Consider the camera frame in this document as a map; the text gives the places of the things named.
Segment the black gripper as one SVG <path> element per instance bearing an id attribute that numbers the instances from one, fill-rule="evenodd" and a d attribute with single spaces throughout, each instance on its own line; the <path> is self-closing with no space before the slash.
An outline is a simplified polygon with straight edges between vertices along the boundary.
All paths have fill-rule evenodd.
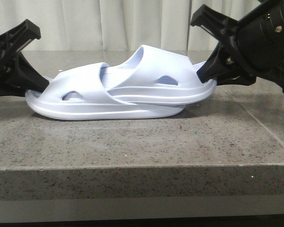
<path id="1" fill-rule="evenodd" d="M 191 26 L 199 26 L 222 44 L 230 44 L 238 21 L 203 4 L 192 16 Z M 264 14 L 238 32 L 238 45 L 246 61 L 265 73 L 284 63 L 284 17 Z M 256 82 L 218 43 L 205 64 L 197 71 L 201 82 L 216 79 L 217 85 L 250 86 Z"/>

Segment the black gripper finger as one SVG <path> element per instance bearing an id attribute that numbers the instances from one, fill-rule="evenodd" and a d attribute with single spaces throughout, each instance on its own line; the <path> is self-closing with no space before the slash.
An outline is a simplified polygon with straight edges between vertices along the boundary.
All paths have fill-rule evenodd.
<path id="1" fill-rule="evenodd" d="M 0 96 L 24 97 L 27 90 L 43 92 L 49 81 L 41 76 L 22 53 L 6 65 L 0 62 Z"/>
<path id="2" fill-rule="evenodd" d="M 24 20 L 0 35 L 0 61 L 9 61 L 33 40 L 40 38 L 40 28 L 30 20 Z"/>

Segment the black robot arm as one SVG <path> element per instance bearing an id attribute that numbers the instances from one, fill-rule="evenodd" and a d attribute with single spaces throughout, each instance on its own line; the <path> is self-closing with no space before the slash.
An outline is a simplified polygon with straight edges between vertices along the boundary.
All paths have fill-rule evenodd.
<path id="1" fill-rule="evenodd" d="M 201 82 L 250 86 L 258 77 L 272 81 L 284 93 L 284 0 L 262 0 L 240 20 L 203 4 L 192 16 L 218 44 L 197 71 Z"/>

